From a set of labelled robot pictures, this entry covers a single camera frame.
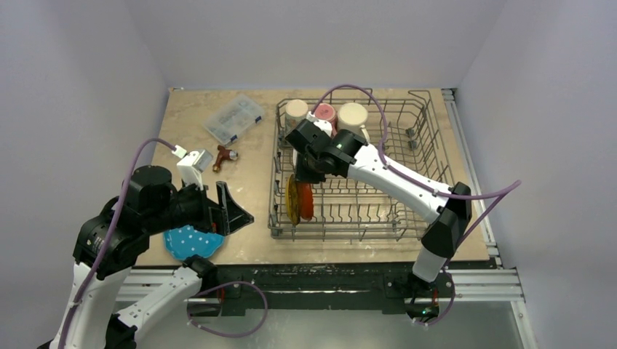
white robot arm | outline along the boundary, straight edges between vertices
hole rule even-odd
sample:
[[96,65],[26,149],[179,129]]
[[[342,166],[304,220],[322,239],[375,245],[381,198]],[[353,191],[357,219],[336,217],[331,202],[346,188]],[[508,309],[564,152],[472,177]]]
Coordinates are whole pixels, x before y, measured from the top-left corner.
[[[97,217],[83,224],[73,251],[73,287],[62,323],[67,317],[72,320],[66,328],[60,327],[52,341],[39,348],[135,348],[145,333],[180,302],[206,286],[218,285],[212,280],[215,266],[193,256],[154,292],[114,314],[120,287],[137,256],[148,249],[151,235],[190,224],[226,236],[254,221],[234,202],[224,182],[217,182],[218,203],[207,197],[201,173],[212,161],[212,154],[197,150],[182,151],[178,156],[183,181],[180,190],[173,187],[171,172],[163,167],[144,166],[135,170],[124,206],[116,208],[122,209],[122,215],[106,251],[101,251],[101,246],[118,198],[111,199]],[[95,277],[87,283],[81,302],[75,305],[72,300],[87,280],[99,253],[104,254],[102,262]],[[64,345],[60,344],[61,335]]]
[[351,178],[387,193],[417,212],[429,227],[413,273],[424,281],[434,281],[454,255],[471,219],[469,201],[444,198],[436,192],[470,195],[471,189],[463,183],[450,187],[436,182],[386,157],[390,167],[434,189],[427,191],[385,167],[378,149],[363,137],[342,129],[332,139],[331,130],[330,123],[308,116],[285,137],[294,148],[296,180],[318,183],[331,174]]

blue cloth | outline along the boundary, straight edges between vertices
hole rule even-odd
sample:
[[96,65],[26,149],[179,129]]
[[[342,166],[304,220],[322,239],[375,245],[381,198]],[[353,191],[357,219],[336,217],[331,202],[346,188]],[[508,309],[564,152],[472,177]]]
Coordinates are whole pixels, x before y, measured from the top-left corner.
[[208,258],[223,244],[224,236],[214,233],[203,233],[191,225],[168,230],[163,233],[165,249],[176,260],[185,260],[195,254]]

wooden board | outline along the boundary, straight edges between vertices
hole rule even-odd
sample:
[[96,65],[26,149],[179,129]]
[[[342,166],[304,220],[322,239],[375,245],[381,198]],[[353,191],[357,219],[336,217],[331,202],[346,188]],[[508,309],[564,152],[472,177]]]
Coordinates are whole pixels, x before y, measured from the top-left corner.
[[[231,148],[238,151],[239,160],[223,164],[220,173],[206,170],[204,183],[216,197],[215,182],[228,183],[234,200],[255,216],[255,222],[228,236],[224,245],[210,258],[215,264],[321,263],[321,262],[403,262],[418,256],[421,243],[408,238],[396,241],[285,241],[270,237],[268,229],[268,198],[271,183],[271,161],[274,149],[276,104],[285,98],[318,98],[325,90],[243,90],[170,92],[160,138],[179,144],[188,150],[206,148],[216,156],[217,141],[202,126],[202,122],[238,94],[243,93],[265,110],[264,120],[242,135]],[[358,92],[345,92],[357,96]],[[377,98],[407,98],[406,89],[376,89]],[[455,181],[467,182],[461,152],[445,109],[441,92],[430,90],[443,138],[447,160]],[[170,169],[174,185],[180,187],[176,169],[178,159],[158,145],[152,164]],[[477,228],[458,249],[454,260],[486,260],[487,248],[480,228]],[[179,265],[165,250],[162,235],[152,236],[150,249],[142,254],[137,265]]]

white wall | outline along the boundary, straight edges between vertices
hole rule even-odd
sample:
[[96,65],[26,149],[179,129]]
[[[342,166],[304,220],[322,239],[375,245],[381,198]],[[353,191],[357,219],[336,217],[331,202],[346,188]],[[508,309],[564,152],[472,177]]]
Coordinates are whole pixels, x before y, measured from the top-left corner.
[[454,87],[505,0],[127,0],[170,86]]
[[81,224],[158,134],[166,86],[122,0],[3,1],[0,23],[0,342],[35,348],[60,324]]
[[508,1],[460,85],[491,217],[542,348],[617,348],[617,2]]

dish rack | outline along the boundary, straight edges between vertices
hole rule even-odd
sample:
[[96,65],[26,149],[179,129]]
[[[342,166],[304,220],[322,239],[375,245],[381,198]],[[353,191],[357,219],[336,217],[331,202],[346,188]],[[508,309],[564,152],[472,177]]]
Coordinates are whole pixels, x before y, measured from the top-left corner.
[[[453,183],[453,175],[436,113],[428,90],[410,90],[401,99],[380,99],[388,121],[386,155],[413,171],[440,182]],[[402,202],[356,180],[326,176],[313,184],[314,216],[293,225],[287,216],[285,190],[293,173],[292,147],[284,140],[285,99],[276,106],[274,154],[268,228],[272,238],[289,240],[365,240],[402,238],[420,239],[428,227],[421,217]],[[319,97],[303,99],[313,106]],[[366,124],[371,143],[378,145],[383,132],[381,116],[375,103],[361,92],[339,89],[324,99],[338,110],[349,102],[360,103],[369,112]]]

